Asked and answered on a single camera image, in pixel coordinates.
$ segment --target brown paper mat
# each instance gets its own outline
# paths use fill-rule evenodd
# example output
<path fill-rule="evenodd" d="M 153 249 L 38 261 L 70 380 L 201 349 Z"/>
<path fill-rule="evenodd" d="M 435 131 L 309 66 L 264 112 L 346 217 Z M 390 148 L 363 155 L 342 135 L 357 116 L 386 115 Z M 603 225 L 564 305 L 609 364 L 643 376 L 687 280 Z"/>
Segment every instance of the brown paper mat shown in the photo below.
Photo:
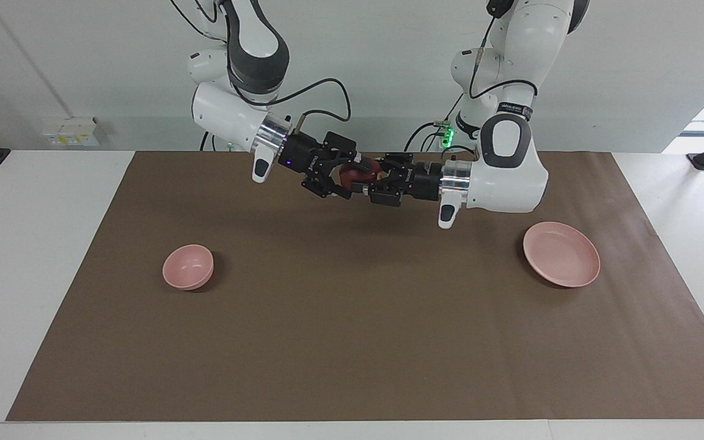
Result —
<path fill-rule="evenodd" d="M 606 153 L 544 153 L 533 214 L 321 200 L 251 156 L 137 153 L 8 420 L 704 418 L 704 317 Z M 575 226 L 561 290 L 521 239 Z M 201 293 L 160 268 L 203 243 Z"/>

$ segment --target black clamp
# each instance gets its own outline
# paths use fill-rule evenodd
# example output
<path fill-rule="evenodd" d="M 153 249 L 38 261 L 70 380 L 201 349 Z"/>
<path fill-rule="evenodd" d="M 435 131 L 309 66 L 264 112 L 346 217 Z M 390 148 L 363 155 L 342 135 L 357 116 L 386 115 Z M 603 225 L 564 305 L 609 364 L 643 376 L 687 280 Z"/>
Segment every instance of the black clamp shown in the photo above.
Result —
<path fill-rule="evenodd" d="M 353 183 L 355 193 L 365 193 L 373 204 L 398 208 L 403 196 L 419 200 L 439 200 L 442 180 L 442 164 L 437 162 L 413 163 L 412 153 L 388 153 L 377 159 L 387 176 L 374 183 Z"/>
<path fill-rule="evenodd" d="M 534 115 L 534 109 L 530 108 L 530 106 L 513 103 L 499 103 L 498 111 L 511 112 L 512 114 L 525 117 L 526 120 L 531 120 L 531 116 Z"/>
<path fill-rule="evenodd" d="M 455 125 L 458 125 L 458 129 L 463 131 L 463 133 L 466 133 L 466 136 L 469 136 L 469 139 L 477 140 L 477 134 L 480 133 L 481 127 L 477 127 L 475 125 L 471 125 L 471 123 L 467 123 L 465 120 L 463 120 L 461 112 L 458 112 L 458 115 L 455 117 Z"/>
<path fill-rule="evenodd" d="M 291 134 L 287 138 L 279 164 L 306 177 L 301 186 L 325 198 L 337 194 L 345 199 L 352 198 L 349 189 L 338 185 L 330 174 L 339 165 L 352 164 L 363 172 L 371 172 L 371 165 L 361 161 L 356 150 L 357 144 L 340 134 L 328 131 L 322 143 L 304 133 Z"/>
<path fill-rule="evenodd" d="M 488 0 L 487 10 L 495 18 L 501 18 L 512 8 L 515 0 Z"/>

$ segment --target white wall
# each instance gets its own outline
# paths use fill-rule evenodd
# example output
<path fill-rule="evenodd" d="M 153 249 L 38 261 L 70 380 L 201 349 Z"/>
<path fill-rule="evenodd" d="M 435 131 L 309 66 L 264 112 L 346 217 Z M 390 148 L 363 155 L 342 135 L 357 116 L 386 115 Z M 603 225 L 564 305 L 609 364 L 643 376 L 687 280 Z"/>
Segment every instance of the white wall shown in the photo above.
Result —
<path fill-rule="evenodd" d="M 290 45 L 283 90 L 325 76 L 350 90 L 352 122 L 318 118 L 307 131 L 337 128 L 364 150 L 398 150 L 444 116 L 458 93 L 450 60 L 487 25 L 484 0 L 260 3 Z M 31 128 L 17 148 L 44 147 L 39 121 L 68 112 L 98 117 L 106 148 L 196 148 L 185 59 L 204 47 L 167 0 L 0 0 L 0 96 Z M 341 111 L 340 92 L 327 86 L 279 112 L 316 106 Z M 704 5 L 597 0 L 542 87 L 533 128 L 544 150 L 660 151 L 703 107 Z"/>

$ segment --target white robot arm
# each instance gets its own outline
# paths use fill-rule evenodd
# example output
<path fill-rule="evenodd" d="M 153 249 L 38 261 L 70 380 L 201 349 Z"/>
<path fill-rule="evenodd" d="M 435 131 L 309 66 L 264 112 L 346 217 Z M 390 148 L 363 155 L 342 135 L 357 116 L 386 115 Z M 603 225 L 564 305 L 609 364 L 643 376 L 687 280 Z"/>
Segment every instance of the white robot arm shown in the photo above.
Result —
<path fill-rule="evenodd" d="M 442 228 L 452 226 L 463 205 L 530 212 L 542 200 L 548 172 L 529 125 L 532 106 L 565 37 L 588 5 L 588 0 L 489 2 L 492 48 L 462 51 L 452 64 L 453 79 L 463 89 L 460 109 L 451 120 L 453 140 L 473 148 L 480 159 L 444 165 Z"/>
<path fill-rule="evenodd" d="M 463 90 L 459 111 L 450 118 L 453 144 L 475 150 L 476 161 L 413 164 L 408 153 L 374 161 L 338 134 L 328 133 L 321 143 L 290 133 L 290 122 L 269 111 L 271 103 L 279 102 L 290 54 L 258 0 L 214 0 L 214 7 L 224 11 L 229 42 L 190 57 L 188 69 L 198 83 L 192 116 L 207 131 L 254 154 L 252 179 L 257 183 L 268 178 L 278 161 L 305 173 L 302 185 L 321 197 L 335 193 L 349 198 L 357 192 L 388 206 L 400 206 L 403 195 L 438 200 L 443 229 L 452 227 L 463 206 L 529 212 L 540 203 L 548 182 L 531 134 L 531 107 L 588 4 L 489 0 L 492 47 L 462 51 L 452 64 L 453 78 Z M 330 177 L 339 165 L 341 186 Z"/>
<path fill-rule="evenodd" d="M 213 6 L 224 11 L 228 39 L 189 58 L 189 75 L 198 84 L 192 117 L 210 133 L 248 148 L 254 154 L 252 179 L 263 183 L 291 128 L 266 105 L 279 94 L 290 51 L 258 0 L 214 0 Z"/>

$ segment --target white table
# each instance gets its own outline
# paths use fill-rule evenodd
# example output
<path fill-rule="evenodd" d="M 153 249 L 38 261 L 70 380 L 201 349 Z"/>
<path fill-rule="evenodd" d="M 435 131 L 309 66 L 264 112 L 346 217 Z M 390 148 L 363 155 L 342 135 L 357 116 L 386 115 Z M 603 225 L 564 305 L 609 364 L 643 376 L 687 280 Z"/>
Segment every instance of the white table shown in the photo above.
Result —
<path fill-rule="evenodd" d="M 704 438 L 704 420 L 4 423 L 132 156 L 14 151 L 0 166 L 0 438 Z M 704 172 L 682 156 L 615 159 L 704 312 Z"/>

